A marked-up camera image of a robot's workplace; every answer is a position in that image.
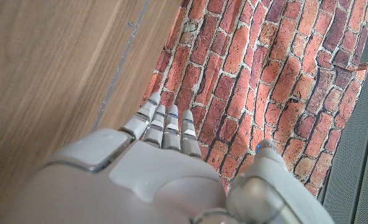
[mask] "robot finger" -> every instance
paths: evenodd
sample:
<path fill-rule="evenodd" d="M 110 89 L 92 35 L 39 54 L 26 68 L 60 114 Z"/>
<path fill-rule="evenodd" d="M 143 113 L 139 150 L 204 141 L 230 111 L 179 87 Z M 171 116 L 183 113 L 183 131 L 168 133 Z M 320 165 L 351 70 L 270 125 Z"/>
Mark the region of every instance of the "robot finger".
<path fill-rule="evenodd" d="M 192 112 L 186 110 L 182 114 L 181 152 L 188 156 L 202 159 L 201 149 L 197 142 Z"/>
<path fill-rule="evenodd" d="M 143 141 L 148 142 L 158 148 L 161 147 L 163 140 L 164 118 L 166 117 L 166 108 L 159 105 L 153 116 L 152 122 L 147 128 Z"/>
<path fill-rule="evenodd" d="M 159 102 L 159 93 L 152 93 L 141 108 L 120 128 L 120 130 L 130 134 L 135 140 L 141 139 L 149 122 L 152 120 Z"/>
<path fill-rule="evenodd" d="M 181 151 L 178 129 L 178 108 L 176 105 L 171 105 L 167 111 L 166 128 L 164 129 L 161 148 Z"/>

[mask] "wooden surface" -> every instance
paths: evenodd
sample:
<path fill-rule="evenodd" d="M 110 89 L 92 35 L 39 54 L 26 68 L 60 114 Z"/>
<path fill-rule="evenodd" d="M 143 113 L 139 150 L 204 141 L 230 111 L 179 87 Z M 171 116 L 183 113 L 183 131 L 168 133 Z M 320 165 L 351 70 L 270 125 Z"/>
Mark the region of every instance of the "wooden surface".
<path fill-rule="evenodd" d="M 0 214 L 44 158 L 135 112 L 179 3 L 0 0 Z"/>

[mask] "brick wallpaper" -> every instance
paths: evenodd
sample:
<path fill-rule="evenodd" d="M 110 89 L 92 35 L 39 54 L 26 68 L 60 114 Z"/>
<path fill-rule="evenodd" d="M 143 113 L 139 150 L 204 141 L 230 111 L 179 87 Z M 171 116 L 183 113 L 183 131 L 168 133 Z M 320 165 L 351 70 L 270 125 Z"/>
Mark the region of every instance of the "brick wallpaper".
<path fill-rule="evenodd" d="M 367 33 L 368 0 L 183 0 L 144 98 L 192 110 L 226 190 L 266 138 L 317 195 L 367 73 Z"/>

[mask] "white robotic hand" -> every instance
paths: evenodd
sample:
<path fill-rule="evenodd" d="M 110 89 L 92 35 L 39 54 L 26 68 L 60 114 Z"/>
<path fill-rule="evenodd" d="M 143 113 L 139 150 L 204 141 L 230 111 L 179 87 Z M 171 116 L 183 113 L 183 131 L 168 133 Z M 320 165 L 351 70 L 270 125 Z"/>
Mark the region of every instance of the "white robotic hand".
<path fill-rule="evenodd" d="M 202 159 L 193 125 L 192 112 L 187 110 L 182 114 L 180 137 L 177 106 L 171 105 L 166 114 L 163 105 L 157 106 L 159 102 L 160 95 L 152 93 L 121 130 L 129 133 L 136 140 L 140 140 L 145 133 L 143 141 L 146 143 Z"/>
<path fill-rule="evenodd" d="M 286 170 L 271 141 L 225 196 L 202 160 L 190 111 L 153 93 L 115 131 L 101 129 L 57 151 L 2 223 L 332 223 Z"/>

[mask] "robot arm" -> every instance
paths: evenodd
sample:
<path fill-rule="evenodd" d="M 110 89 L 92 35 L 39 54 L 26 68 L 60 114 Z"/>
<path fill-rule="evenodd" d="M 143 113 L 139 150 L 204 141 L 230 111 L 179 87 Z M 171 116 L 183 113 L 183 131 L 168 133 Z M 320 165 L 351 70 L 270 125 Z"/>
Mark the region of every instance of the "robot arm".
<path fill-rule="evenodd" d="M 119 131 L 101 129 L 56 152 L 3 223 L 332 223 L 286 170 L 273 142 L 225 196 L 205 163 L 192 113 L 153 93 Z"/>

